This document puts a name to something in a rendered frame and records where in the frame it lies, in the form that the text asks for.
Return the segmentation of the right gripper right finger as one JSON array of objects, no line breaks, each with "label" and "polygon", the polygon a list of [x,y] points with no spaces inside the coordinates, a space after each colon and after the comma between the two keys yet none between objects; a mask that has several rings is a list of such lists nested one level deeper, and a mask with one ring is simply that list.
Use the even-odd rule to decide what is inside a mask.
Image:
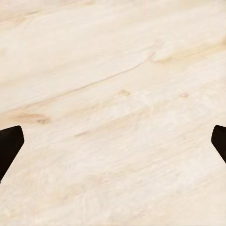
[{"label": "right gripper right finger", "polygon": [[226,127],[216,125],[212,132],[211,142],[226,163]]}]

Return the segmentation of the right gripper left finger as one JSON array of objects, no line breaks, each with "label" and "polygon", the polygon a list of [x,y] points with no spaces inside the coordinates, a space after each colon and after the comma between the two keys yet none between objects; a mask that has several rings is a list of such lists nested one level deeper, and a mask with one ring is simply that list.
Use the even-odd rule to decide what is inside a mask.
[{"label": "right gripper left finger", "polygon": [[20,125],[0,130],[0,181],[24,144]]}]

